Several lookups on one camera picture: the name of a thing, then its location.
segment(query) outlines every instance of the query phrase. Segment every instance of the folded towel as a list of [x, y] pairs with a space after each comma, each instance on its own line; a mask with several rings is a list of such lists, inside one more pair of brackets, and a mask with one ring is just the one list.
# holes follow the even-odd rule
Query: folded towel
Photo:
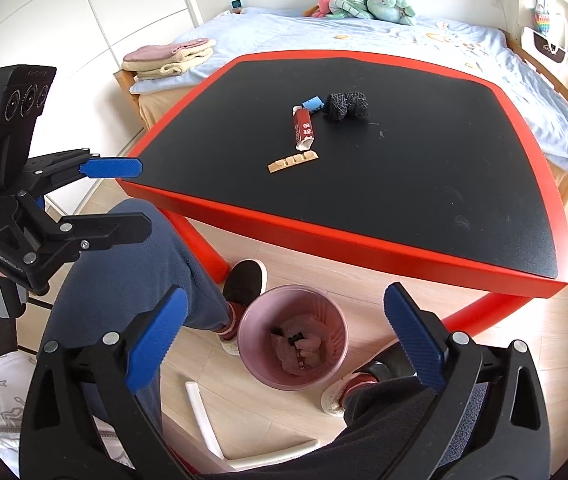
[[167, 63], [155, 70], [138, 72], [138, 79], [159, 79], [161, 77], [168, 77], [171, 75], [182, 75], [188, 69], [193, 68], [197, 65], [201, 65], [212, 55], [213, 49], [208, 48], [206, 50], [203, 50], [202, 52], [198, 52], [196, 54], [193, 54], [192, 56], [189, 56], [189, 59], [187, 59], [186, 61], [180, 63]]
[[[212, 48], [215, 45], [215, 40], [207, 40], [206, 38], [201, 38], [199, 40], [187, 41], [185, 43], [173, 43], [164, 46], [147, 45], [138, 48], [135, 52], [126, 54], [124, 56], [124, 61], [122, 61], [122, 70], [131, 70], [132, 72], [146, 72], [147, 70], [157, 70], [169, 63], [181, 63], [186, 61], [190, 56], [198, 52], [202, 52], [208, 48]], [[144, 49], [160, 49], [161, 53], [164, 54], [163, 57], [155, 59], [131, 59], [130, 57], [144, 57], [146, 51], [142, 54], [138, 54]], [[158, 54], [153, 54], [153, 52], [158, 52], [153, 50], [149, 56], [156, 56]]]

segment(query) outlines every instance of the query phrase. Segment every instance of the power outlet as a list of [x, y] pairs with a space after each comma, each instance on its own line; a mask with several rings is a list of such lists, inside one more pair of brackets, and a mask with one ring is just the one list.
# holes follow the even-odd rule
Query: power outlet
[[504, 0], [491, 0], [491, 5], [497, 8], [504, 8]]

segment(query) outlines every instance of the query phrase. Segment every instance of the wooden bed frame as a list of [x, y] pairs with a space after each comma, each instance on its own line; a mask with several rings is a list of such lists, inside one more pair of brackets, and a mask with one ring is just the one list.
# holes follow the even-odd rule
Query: wooden bed frame
[[[541, 64], [531, 54], [523, 50], [517, 42], [513, 40], [507, 40], [507, 46], [515, 54], [520, 56], [522, 60], [528, 61], [538, 73], [548, 79], [551, 85], [553, 85], [555, 91], [561, 94], [568, 102], [568, 89], [543, 64]], [[144, 124], [147, 124], [147, 126], [150, 126], [152, 124], [149, 124], [149, 121], [142, 115], [140, 111], [139, 95], [131, 94], [128, 91], [135, 83], [135, 75], [136, 72], [130, 72], [127, 70], [120, 70], [119, 72], [114, 74], [115, 79], [119, 83], [120, 88], [122, 88], [122, 91], [126, 96], [126, 100], [130, 102], [131, 106], [135, 109], [136, 113], [142, 119], [142, 122]], [[562, 202], [564, 203], [564, 206], [566, 206], [568, 204], [568, 173], [553, 166], [550, 162], [549, 166], [551, 167], [555, 182], [558, 185], [558, 189], [562, 197]]]

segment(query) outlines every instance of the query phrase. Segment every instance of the gray pants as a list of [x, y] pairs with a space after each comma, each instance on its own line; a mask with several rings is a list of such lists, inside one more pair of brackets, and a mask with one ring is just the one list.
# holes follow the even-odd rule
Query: gray pants
[[[180, 286], [188, 296], [185, 326], [219, 330], [229, 322], [226, 300], [162, 213], [133, 199], [111, 212], [144, 213], [152, 222], [152, 234], [142, 244], [81, 255], [59, 291], [42, 345], [56, 339], [67, 348], [86, 346], [111, 330], [122, 332], [137, 314], [152, 310], [171, 285]], [[93, 414], [107, 420], [96, 386], [87, 384], [84, 391]], [[159, 372], [138, 391], [138, 399], [160, 429]]]
[[[226, 301], [173, 226], [151, 204], [126, 200], [112, 212], [143, 212], [153, 233], [143, 244], [84, 253], [73, 266], [51, 311], [43, 342], [67, 347], [95, 343], [105, 332], [121, 332], [139, 312], [151, 310], [171, 285], [189, 298], [185, 325], [218, 330], [228, 323]], [[85, 394], [93, 413], [107, 420], [94, 385]], [[161, 428], [159, 373], [138, 392], [138, 399]], [[402, 378], [357, 389], [346, 401], [348, 427], [333, 441], [308, 455], [259, 469], [213, 476], [222, 480], [377, 478], [402, 449], [431, 401], [432, 390], [417, 378]]]

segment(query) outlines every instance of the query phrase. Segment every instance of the red table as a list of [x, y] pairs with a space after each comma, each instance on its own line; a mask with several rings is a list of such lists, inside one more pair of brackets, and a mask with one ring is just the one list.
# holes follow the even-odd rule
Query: red table
[[[312, 115], [319, 160], [269, 174], [267, 164], [296, 152], [292, 106], [350, 90], [367, 95], [368, 120]], [[568, 224], [544, 155], [499, 87], [456, 70], [362, 52], [242, 56], [178, 102], [131, 155], [144, 172], [122, 187], [163, 210], [218, 282], [227, 264], [185, 217], [488, 290], [445, 320], [471, 336], [568, 284]]]

